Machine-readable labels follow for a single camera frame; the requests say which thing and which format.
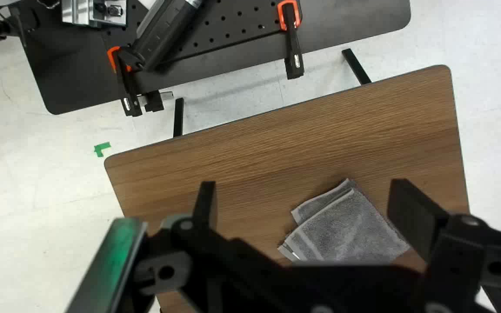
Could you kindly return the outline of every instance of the green tape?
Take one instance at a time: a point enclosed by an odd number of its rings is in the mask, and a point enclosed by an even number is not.
[[[111,145],[110,143],[101,143],[101,145],[96,145],[94,147],[94,154],[97,155],[97,159],[103,159],[104,157],[104,150],[110,150],[111,148]]]

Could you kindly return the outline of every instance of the orange clamp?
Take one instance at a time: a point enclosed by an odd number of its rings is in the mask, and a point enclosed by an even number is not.
[[[108,63],[110,63],[113,74],[117,74],[115,55],[117,55],[120,49],[122,49],[120,46],[113,46],[113,48],[108,49]]]
[[[296,23],[294,23],[294,28],[299,28],[301,27],[301,11],[299,11],[299,2],[297,0],[282,0],[278,4],[278,21],[280,21],[280,28],[282,32],[287,32],[287,23],[285,23],[285,18],[284,18],[284,8],[285,6],[292,6],[294,9],[294,15],[296,15]]]

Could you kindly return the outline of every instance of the black mount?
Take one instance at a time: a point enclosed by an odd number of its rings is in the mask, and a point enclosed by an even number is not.
[[[202,183],[191,216],[170,218],[141,246],[141,227],[122,232],[130,241],[113,241],[113,223],[70,312],[148,312],[155,294],[179,291],[198,312],[214,313],[489,313],[475,303],[482,286],[501,313],[501,232],[473,216],[449,216],[405,180],[391,181],[388,216],[428,261],[424,275],[400,267],[284,268],[249,244],[217,235],[214,216],[216,183],[209,181]],[[115,289],[103,284],[104,268],[94,267],[106,265],[106,248],[111,258],[118,256],[110,242],[132,242],[125,249],[134,263],[123,263],[123,284]],[[106,303],[87,291],[117,293]]]

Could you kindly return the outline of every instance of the black pegboard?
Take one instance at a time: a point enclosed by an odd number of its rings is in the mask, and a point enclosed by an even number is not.
[[[36,0],[10,6],[10,15],[23,21],[24,32],[19,35],[24,53],[50,114],[75,112],[125,96],[110,70],[106,51],[136,41],[137,23],[148,11],[137,0],[129,0],[129,6],[129,27],[101,30],[63,25],[61,11],[47,11]],[[299,28],[303,53],[395,32],[410,21],[409,0],[304,0],[301,9],[304,13]],[[141,93],[148,95],[282,58],[285,58],[285,39],[271,35],[186,58],[163,74],[141,72],[136,81]]]
[[[278,0],[203,0],[169,61],[280,34]]]

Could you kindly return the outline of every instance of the black table leg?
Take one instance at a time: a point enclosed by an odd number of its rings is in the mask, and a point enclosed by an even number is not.
[[[176,100],[176,117],[174,117],[174,138],[183,136],[183,115],[184,115],[184,100]]]
[[[351,67],[357,81],[360,82],[360,86],[367,86],[370,84],[370,79],[367,75],[367,72],[362,68],[362,65],[358,63],[357,56],[353,55],[351,49],[344,49],[343,58],[348,61],[348,65]]]

